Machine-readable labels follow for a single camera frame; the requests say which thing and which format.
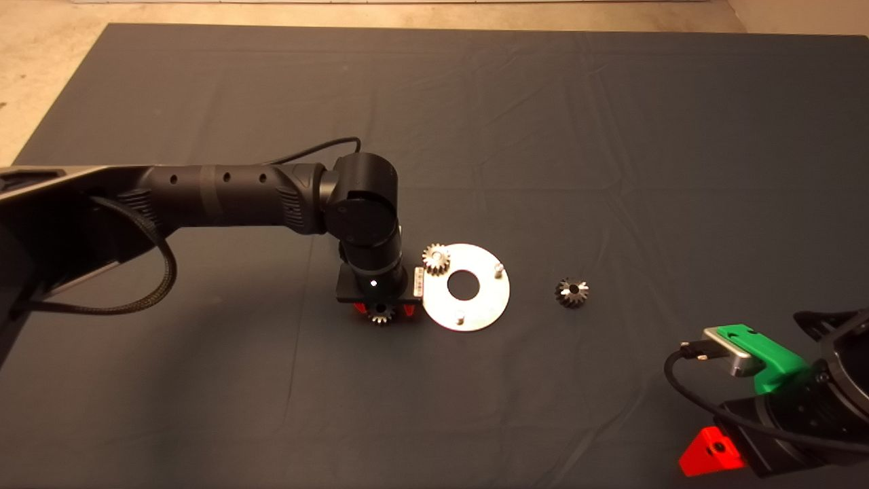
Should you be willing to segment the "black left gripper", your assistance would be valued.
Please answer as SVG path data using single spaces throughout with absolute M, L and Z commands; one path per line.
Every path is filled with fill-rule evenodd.
M 377 276 L 366 275 L 350 264 L 339 267 L 335 288 L 339 303 L 353 304 L 354 309 L 367 316 L 367 304 L 404 304 L 406 319 L 415 318 L 416 304 L 422 303 L 422 267 L 400 264 L 393 270 Z

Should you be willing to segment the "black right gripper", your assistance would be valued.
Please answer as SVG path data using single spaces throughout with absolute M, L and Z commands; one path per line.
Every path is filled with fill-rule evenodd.
M 765 427 L 867 444 L 867 415 L 830 383 L 810 381 L 775 393 L 726 401 L 721 408 Z M 679 457 L 679 467 L 686 477 L 696 477 L 748 465 L 758 477 L 773 477 L 826 465 L 850 467 L 866 461 L 865 454 L 810 448 L 719 420 L 719 427 L 699 430 Z

